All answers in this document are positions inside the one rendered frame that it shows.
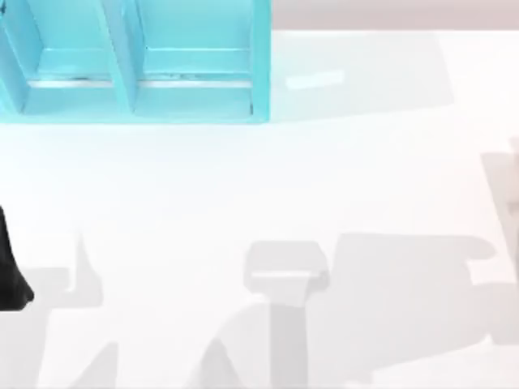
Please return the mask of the light blue rack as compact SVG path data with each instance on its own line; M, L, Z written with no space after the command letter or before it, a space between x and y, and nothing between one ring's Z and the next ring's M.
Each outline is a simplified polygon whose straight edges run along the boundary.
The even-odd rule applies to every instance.
M272 0L0 0L0 123L263 123Z

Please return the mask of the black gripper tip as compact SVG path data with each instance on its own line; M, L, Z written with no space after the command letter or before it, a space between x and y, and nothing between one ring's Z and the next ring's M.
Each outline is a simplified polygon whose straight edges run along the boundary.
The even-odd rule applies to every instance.
M21 311L34 298L33 289L15 261L5 213L0 206L0 312Z

